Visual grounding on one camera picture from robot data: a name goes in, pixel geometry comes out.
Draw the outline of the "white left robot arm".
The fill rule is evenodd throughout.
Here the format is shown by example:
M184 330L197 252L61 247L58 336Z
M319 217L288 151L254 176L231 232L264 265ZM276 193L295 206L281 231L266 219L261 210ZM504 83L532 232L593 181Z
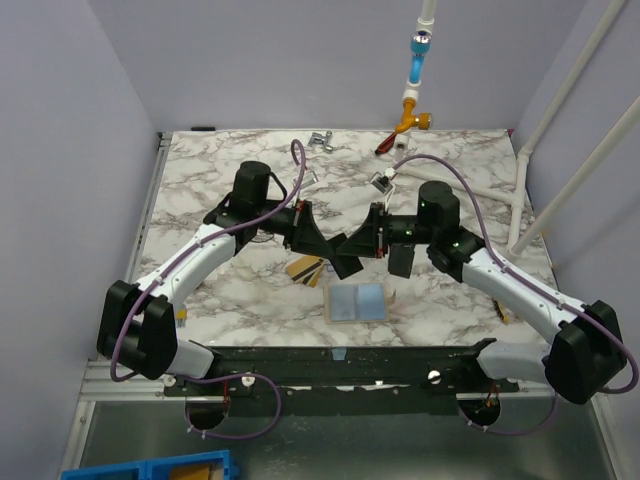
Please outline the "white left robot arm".
M258 231L280 235L286 248L330 262L339 278L362 269L355 257L338 254L346 237L325 238L315 224L312 205L293 192L282 201L268 199L275 175L259 161L245 161L233 188L204 219L194 236L158 270L134 283L115 282L107 291L97 341L98 351L115 370L155 380L163 375L187 378L201 395L214 393L222 380L213 351L177 336L178 307L219 266L231 260Z

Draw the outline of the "beige card holder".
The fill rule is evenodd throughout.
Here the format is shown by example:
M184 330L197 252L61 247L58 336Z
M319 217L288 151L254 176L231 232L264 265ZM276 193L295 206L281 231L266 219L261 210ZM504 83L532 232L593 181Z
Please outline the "beige card holder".
M328 324L386 322L396 291L384 283L332 284L324 288L324 317Z

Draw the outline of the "gold card stack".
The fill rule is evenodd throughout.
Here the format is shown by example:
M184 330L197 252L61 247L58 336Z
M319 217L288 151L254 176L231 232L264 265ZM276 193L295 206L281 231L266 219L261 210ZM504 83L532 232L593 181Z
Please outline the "gold card stack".
M305 255L289 264L285 271L293 283L315 288L324 268L324 258Z

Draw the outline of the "black card stack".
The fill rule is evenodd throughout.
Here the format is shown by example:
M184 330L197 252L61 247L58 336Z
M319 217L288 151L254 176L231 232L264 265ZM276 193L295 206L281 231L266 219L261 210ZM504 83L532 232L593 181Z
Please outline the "black card stack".
M388 272L393 276L409 279L414 258L414 244L393 244L389 250Z

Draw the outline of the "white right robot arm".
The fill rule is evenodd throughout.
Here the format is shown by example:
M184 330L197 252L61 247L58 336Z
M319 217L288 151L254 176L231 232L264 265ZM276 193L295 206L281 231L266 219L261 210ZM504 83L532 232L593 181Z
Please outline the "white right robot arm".
M460 367L467 389L480 392L499 379L525 380L546 383L582 405L626 366L615 311L602 301L588 305L566 297L491 250L461 226L459 199L444 182L420 186L413 215L392 215L383 204L372 204L337 252L386 258L391 274L409 277L418 245L425 246L437 270L502 303L546 342L490 342Z

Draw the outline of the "single black card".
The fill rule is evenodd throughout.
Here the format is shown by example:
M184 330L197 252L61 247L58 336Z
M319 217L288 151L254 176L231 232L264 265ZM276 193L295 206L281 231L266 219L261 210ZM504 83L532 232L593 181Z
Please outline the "single black card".
M363 270L363 265L358 257L336 255L330 259L330 263L340 280Z

